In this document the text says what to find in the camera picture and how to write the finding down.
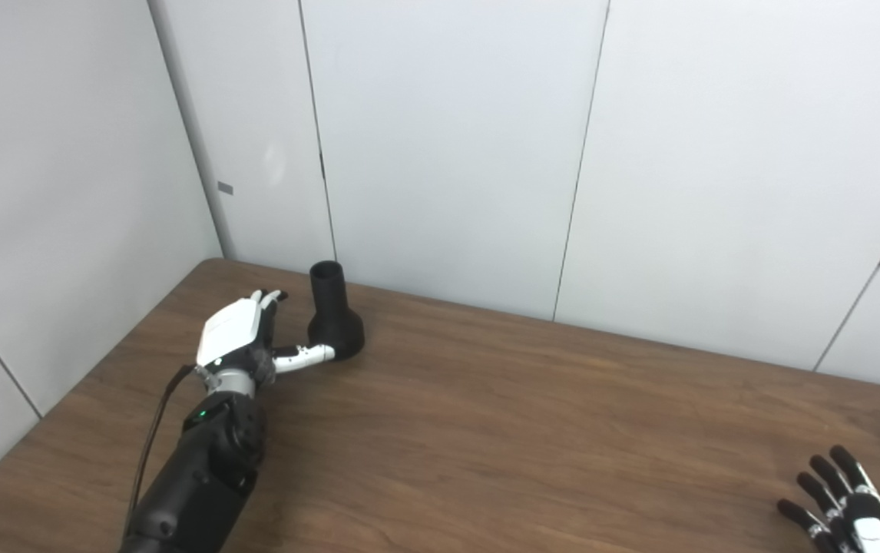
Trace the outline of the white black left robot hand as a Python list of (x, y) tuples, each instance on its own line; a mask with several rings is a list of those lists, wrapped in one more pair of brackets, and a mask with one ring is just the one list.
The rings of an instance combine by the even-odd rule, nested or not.
[(282, 290), (254, 291), (215, 312), (204, 325), (197, 350), (197, 373), (208, 393), (234, 392), (254, 396), (277, 375), (332, 362), (337, 353), (329, 344), (275, 346)]

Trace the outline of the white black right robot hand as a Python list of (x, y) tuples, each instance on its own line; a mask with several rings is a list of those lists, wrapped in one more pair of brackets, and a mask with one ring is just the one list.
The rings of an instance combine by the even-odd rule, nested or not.
[(809, 459), (812, 472), (796, 476), (820, 515), (780, 499), (778, 514), (797, 525), (815, 552), (880, 552), (880, 493), (861, 462), (843, 445)]

